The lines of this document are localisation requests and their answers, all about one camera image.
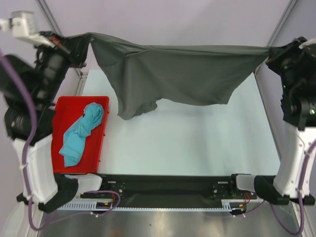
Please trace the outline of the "dark grey t-shirt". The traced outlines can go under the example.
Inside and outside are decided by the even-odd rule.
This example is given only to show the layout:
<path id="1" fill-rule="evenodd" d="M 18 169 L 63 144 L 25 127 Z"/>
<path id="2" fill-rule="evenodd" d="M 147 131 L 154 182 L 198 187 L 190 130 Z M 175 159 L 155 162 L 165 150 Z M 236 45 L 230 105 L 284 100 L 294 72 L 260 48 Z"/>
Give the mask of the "dark grey t-shirt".
<path id="1" fill-rule="evenodd" d="M 227 104 L 269 53 L 267 47 L 244 45 L 140 45 L 100 33 L 70 36 L 67 43 L 83 60 L 92 48 L 124 120 L 155 110 L 160 99 Z"/>

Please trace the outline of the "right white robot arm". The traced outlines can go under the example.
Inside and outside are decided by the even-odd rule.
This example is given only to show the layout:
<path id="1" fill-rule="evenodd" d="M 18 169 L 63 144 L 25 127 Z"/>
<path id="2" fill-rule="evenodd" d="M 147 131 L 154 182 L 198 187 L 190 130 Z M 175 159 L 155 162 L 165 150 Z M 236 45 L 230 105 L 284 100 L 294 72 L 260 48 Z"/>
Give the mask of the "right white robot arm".
<path id="1" fill-rule="evenodd" d="M 273 205 L 314 205 L 310 175 L 316 155 L 316 40 L 305 37 L 269 50 L 267 67 L 280 76 L 285 152 L 277 175 L 233 174 L 228 193 L 252 192 Z"/>

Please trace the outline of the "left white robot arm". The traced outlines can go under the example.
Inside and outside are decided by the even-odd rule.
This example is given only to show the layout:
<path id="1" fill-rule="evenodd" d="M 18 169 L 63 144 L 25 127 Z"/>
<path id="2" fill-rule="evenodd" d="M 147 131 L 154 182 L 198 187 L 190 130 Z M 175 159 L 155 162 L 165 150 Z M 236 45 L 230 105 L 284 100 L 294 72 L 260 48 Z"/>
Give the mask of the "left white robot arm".
<path id="1" fill-rule="evenodd" d="M 53 100 L 68 69 L 85 66 L 88 39 L 41 32 L 30 11 L 12 12 L 0 29 L 36 49 L 34 66 L 13 54 L 0 57 L 0 90 L 8 105 L 4 122 L 24 179 L 17 201 L 50 213 L 84 193 L 106 196 L 109 185 L 98 175 L 54 174 L 49 146 Z"/>

